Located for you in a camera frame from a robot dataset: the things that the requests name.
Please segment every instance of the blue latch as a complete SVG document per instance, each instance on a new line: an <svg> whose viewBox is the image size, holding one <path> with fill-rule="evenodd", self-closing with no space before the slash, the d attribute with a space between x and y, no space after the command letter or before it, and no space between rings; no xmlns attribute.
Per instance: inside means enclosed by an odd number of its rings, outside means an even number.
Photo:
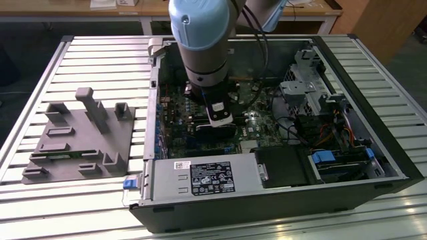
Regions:
<svg viewBox="0 0 427 240"><path fill-rule="evenodd" d="M374 154L373 154L373 151L372 151L370 148L365 149L365 154L366 154L368 159L373 159L374 158Z"/></svg>
<svg viewBox="0 0 427 240"><path fill-rule="evenodd" d="M130 190L138 188L138 179L136 175L126 176L125 180L122 181L122 189Z"/></svg>
<svg viewBox="0 0 427 240"><path fill-rule="evenodd" d="M316 151L310 157L314 164L334 161L332 151Z"/></svg>

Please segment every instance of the green circuit board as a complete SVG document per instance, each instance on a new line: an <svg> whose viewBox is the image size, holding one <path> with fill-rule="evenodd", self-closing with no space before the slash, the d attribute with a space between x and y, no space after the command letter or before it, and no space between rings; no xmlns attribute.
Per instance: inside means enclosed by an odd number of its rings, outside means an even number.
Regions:
<svg viewBox="0 0 427 240"><path fill-rule="evenodd" d="M252 81L236 81L234 92L240 98L232 104L244 104L256 94ZM242 114L244 124L236 125L232 137L217 142L200 142L194 137L194 123L189 117L206 116L205 107L184 97L184 86L169 86L161 93L160 102L164 110L164 128L166 133L168 158L194 157L190 154L238 154L240 142L256 141L258 147L281 145L284 140L268 110L270 88L262 88L256 102Z"/></svg>

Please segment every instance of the white sticker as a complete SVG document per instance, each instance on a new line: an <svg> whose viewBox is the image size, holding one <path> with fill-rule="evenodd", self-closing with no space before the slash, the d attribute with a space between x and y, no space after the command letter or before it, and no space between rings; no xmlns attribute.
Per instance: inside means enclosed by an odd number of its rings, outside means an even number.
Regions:
<svg viewBox="0 0 427 240"><path fill-rule="evenodd" d="M173 169L189 169L190 161L176 161L173 163Z"/></svg>
<svg viewBox="0 0 427 240"><path fill-rule="evenodd" d="M120 11L120 15L137 15L138 13L136 11Z"/></svg>
<svg viewBox="0 0 427 240"><path fill-rule="evenodd" d="M232 183L224 184L224 188L232 188L234 185Z"/></svg>

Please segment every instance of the slotted aluminum surface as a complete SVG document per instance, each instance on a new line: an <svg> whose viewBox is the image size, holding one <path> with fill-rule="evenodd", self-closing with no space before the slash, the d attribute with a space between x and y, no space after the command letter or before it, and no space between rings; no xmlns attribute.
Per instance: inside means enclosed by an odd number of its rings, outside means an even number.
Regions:
<svg viewBox="0 0 427 240"><path fill-rule="evenodd" d="M369 201L354 210L298 216L250 224L152 234L122 206L122 177L20 183L44 125L48 103L69 109L77 87L92 87L108 108L117 102L136 107L129 173L142 170L144 130L150 65L145 36L74 37L56 52L40 81L40 96L10 143L0 168L0 239L421 239L427 238L427 181ZM324 36L336 58L365 95L420 172L427 176L425 113L356 40ZM338 87L328 75L332 86Z"/></svg>

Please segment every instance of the power supply label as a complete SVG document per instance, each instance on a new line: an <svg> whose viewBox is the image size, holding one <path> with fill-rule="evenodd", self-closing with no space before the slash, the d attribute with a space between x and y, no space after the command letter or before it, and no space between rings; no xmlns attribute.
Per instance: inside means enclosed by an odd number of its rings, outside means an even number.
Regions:
<svg viewBox="0 0 427 240"><path fill-rule="evenodd" d="M224 194L236 191L229 161L190 165L189 173L192 195Z"/></svg>

